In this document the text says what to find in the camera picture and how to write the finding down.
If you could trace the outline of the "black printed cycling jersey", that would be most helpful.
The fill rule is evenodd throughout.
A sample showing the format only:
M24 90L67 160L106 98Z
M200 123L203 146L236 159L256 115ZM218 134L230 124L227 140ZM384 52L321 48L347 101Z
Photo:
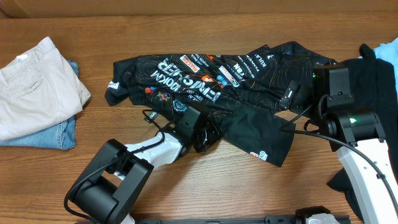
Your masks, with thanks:
M141 55L114 62L105 98L112 106L129 99L167 119L182 117L192 104L204 106L221 138L279 167L295 126L277 113L305 109L302 100L289 98L288 88L309 91L313 69L333 64L297 42L244 55Z

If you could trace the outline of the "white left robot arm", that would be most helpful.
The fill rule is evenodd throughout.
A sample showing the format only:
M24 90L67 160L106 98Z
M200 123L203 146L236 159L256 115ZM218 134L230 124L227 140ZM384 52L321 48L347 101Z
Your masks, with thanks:
M151 139L137 144L110 139L67 192L63 206L91 223L133 223L129 212L152 171L184 157L191 148L205 152L219 137L210 109L193 103Z

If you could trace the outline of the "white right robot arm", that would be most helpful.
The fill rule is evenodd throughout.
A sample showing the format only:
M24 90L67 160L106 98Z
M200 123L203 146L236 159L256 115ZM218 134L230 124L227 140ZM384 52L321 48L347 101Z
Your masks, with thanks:
M299 107L317 126L304 135L329 141L349 179L351 196L365 223L397 223L397 151L394 69L382 60L354 59L324 65L309 82L289 81L282 105Z

